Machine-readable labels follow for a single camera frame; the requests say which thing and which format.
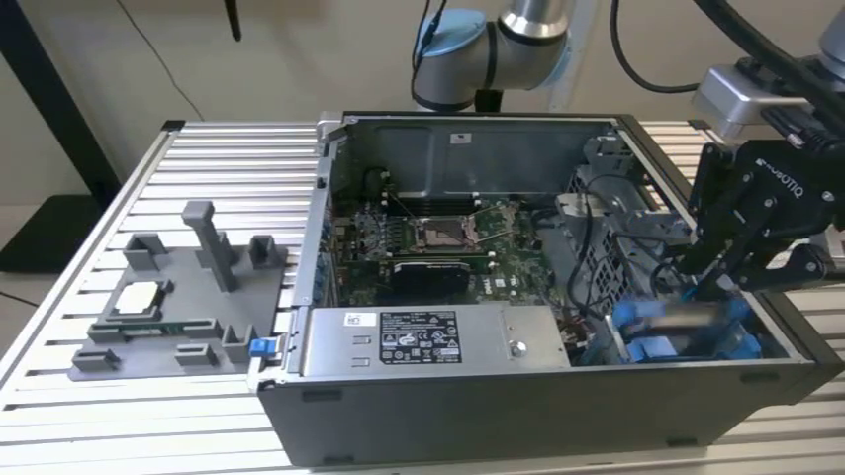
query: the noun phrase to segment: aluminum extrusion table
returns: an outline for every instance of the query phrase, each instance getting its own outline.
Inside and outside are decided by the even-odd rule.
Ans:
[[[644,126],[692,180],[701,148],[719,138],[687,122]],[[214,223],[234,244],[246,244],[261,233],[290,247],[278,312],[278,328],[287,328],[315,144],[315,124],[187,123],[159,134],[0,362],[3,474],[307,472],[290,464],[246,375],[75,383],[66,373],[127,265],[121,249],[131,234],[158,232],[166,246],[197,245],[181,218],[189,199],[214,200]],[[845,357],[845,286],[788,296]],[[759,411],[707,449],[366,472],[845,473],[844,376],[801,404]]]

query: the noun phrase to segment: sticker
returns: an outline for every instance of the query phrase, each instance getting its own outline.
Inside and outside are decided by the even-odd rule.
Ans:
[[[473,135],[472,134],[452,134],[449,136],[449,143],[453,145],[460,145],[462,143],[473,143]]]
[[[376,327],[376,314],[348,313],[344,319],[345,327]]]
[[[461,362],[461,334],[454,312],[382,312],[380,341],[385,364]]]

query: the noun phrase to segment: gray stand leg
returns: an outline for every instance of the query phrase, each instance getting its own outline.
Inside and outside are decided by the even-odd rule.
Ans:
[[[210,201],[189,201],[182,211],[182,220],[191,226],[199,239],[199,246],[206,253],[207,263],[214,273],[221,292],[231,292],[238,287],[238,281],[231,271],[231,249],[225,239],[217,233],[211,217],[214,205]]]
[[[159,270],[157,265],[157,255],[167,254],[159,235],[155,233],[134,234],[130,238],[123,255],[127,258],[130,267],[137,272],[146,270]]]

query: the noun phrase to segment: black cable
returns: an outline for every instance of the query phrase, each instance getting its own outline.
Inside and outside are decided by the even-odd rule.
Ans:
[[[422,10],[421,23],[418,24],[418,34],[414,38],[414,48],[412,49],[412,69],[418,68],[418,45],[421,44],[421,34],[424,33],[425,16],[428,9],[432,7],[432,0],[425,0],[425,9]]]
[[[845,99],[761,34],[725,0],[695,1],[728,38],[813,105],[825,125],[833,132],[845,135]]]
[[[159,63],[162,64],[162,67],[165,68],[165,73],[169,75],[169,78],[171,79],[171,83],[174,84],[174,87],[177,88],[178,92],[181,93],[182,97],[185,98],[185,101],[190,105],[191,109],[197,113],[197,116],[199,117],[199,119],[202,121],[205,121],[206,118],[199,113],[199,109],[197,109],[197,106],[194,105],[193,101],[187,97],[187,94],[185,94],[185,91],[182,90],[179,84],[177,83],[177,79],[174,78],[174,74],[171,73],[171,69],[169,68],[169,64],[165,62],[165,59],[162,58],[162,55],[159,54],[159,50],[157,49],[157,47],[154,47],[154,44],[150,41],[150,38],[147,38],[147,35],[145,35],[145,32],[142,31],[142,28],[138,26],[138,23],[135,23],[135,18],[133,17],[133,14],[130,13],[130,10],[127,9],[127,6],[123,4],[123,0],[115,0],[115,2],[118,2],[118,5],[121,6],[121,9],[123,10],[123,13],[127,15],[127,18],[130,19],[130,23],[133,24],[133,27],[135,28],[135,31],[138,32],[138,34],[145,39],[145,42],[147,42],[147,46],[150,47],[150,49],[154,52],[154,55],[159,59]]]
[[[569,279],[566,280],[566,295],[569,296],[569,300],[576,305],[576,308],[581,311],[584,316],[585,317],[592,316],[596,318],[601,318],[601,315],[598,315],[598,313],[593,309],[590,309],[589,302],[588,303],[580,302],[574,296],[574,284],[576,284],[577,275],[581,272],[581,267],[584,266],[584,262],[586,261],[586,254],[589,251],[590,241],[593,240],[593,207],[590,206],[588,193],[590,193],[590,186],[593,185],[593,183],[596,183],[596,181],[602,178],[614,178],[614,179],[629,182],[635,186],[640,186],[640,183],[637,183],[635,179],[632,179],[631,177],[625,175],[618,175],[614,173],[602,173],[600,175],[596,175],[586,182],[586,184],[584,185],[584,189],[581,190],[581,196],[582,196],[584,207],[585,207],[586,224],[585,224],[585,229],[584,229],[584,239],[581,242],[581,249],[580,249],[577,260],[576,260],[576,266],[572,270],[572,273],[569,274]]]
[[[671,262],[661,262],[649,276],[649,286],[652,287],[652,293],[656,297],[663,293],[659,289],[659,276],[661,275],[664,269],[667,269],[671,265]]]
[[[625,57],[625,53],[622,52],[622,42],[620,41],[620,0],[613,0],[610,3],[610,44],[613,45],[613,52],[617,55],[617,60],[620,61],[620,65],[625,70],[625,73],[629,75],[632,80],[637,83],[640,87],[647,89],[648,91],[657,92],[660,94],[680,94],[684,92],[695,92],[699,88],[699,83],[695,82],[692,84],[684,84],[680,86],[661,86],[653,82],[649,82],[644,79],[628,58]]]
[[[448,0],[441,0],[440,7],[437,7],[437,12],[434,12],[434,16],[432,17],[432,21],[428,24],[428,28],[425,29],[425,34],[422,38],[418,39],[414,43],[414,48],[417,49],[417,61],[414,61],[413,67],[414,72],[412,74],[412,96],[414,96],[414,83],[418,80],[418,72],[421,70],[421,66],[424,65],[425,59],[425,50],[432,44],[434,40],[434,34],[437,33],[437,27],[440,27],[440,19],[444,16],[444,10],[446,9]],[[421,27],[425,23],[425,13],[428,13],[429,2],[425,3],[425,12],[422,13]]]
[[[369,166],[365,168],[365,171],[361,173],[361,197],[365,198],[365,194],[368,191],[368,175],[370,173],[373,173],[374,171],[381,171],[382,173],[388,172],[388,168],[385,168],[384,166]]]
[[[584,315],[584,317],[596,317],[601,319],[601,315],[596,312],[590,307],[578,301],[576,298],[576,277],[581,272],[581,267],[584,266],[584,262],[586,261],[586,254],[590,247],[590,241],[593,239],[593,208],[590,207],[590,201],[586,199],[586,186],[584,187],[582,196],[584,196],[584,206],[585,206],[585,215],[586,215],[586,224],[584,227],[584,239],[581,240],[581,249],[578,251],[578,257],[576,260],[576,266],[572,269],[572,273],[569,274],[569,279],[566,280],[566,295],[569,296],[569,300],[574,304],[576,308]]]
[[[40,304],[36,304],[32,300],[27,300],[23,297],[19,297],[19,296],[12,295],[12,294],[7,294],[2,290],[0,290],[0,297],[6,297],[7,299],[15,300],[16,302],[20,302],[22,304],[27,304],[31,307],[39,307],[39,305],[40,305]]]

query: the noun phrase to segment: white label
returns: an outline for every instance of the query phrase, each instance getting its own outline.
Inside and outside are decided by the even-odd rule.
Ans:
[[[376,327],[376,314],[346,314],[344,325],[346,327]]]
[[[154,305],[159,294],[158,282],[134,282],[121,291],[115,309],[121,314],[142,314]]]
[[[449,143],[453,145],[462,143],[473,143],[473,135],[472,134],[452,134],[449,136]]]

